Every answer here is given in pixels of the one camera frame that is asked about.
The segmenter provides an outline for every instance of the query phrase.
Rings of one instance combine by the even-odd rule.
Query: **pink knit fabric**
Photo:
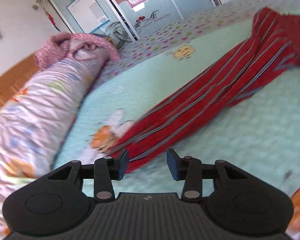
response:
[[[80,43],[73,49],[69,49],[70,40],[80,40],[84,42]],[[51,36],[50,39],[48,39],[46,43],[36,52],[36,64],[42,70],[65,57],[76,59],[75,52],[82,47],[88,50],[94,50],[97,47],[103,47],[109,53],[111,60],[117,61],[120,59],[120,55],[115,46],[104,38],[86,33],[60,33],[58,35]]]

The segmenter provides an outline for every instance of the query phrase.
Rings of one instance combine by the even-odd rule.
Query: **red blanket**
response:
[[[249,39],[146,113],[111,153],[127,148],[131,172],[295,65],[300,66],[300,16],[264,8],[253,18]]]

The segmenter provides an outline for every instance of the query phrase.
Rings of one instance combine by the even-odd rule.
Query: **white wall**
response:
[[[32,9],[34,3],[35,0],[0,0],[0,76],[58,33],[41,9]],[[58,28],[68,31],[47,2],[45,8]]]

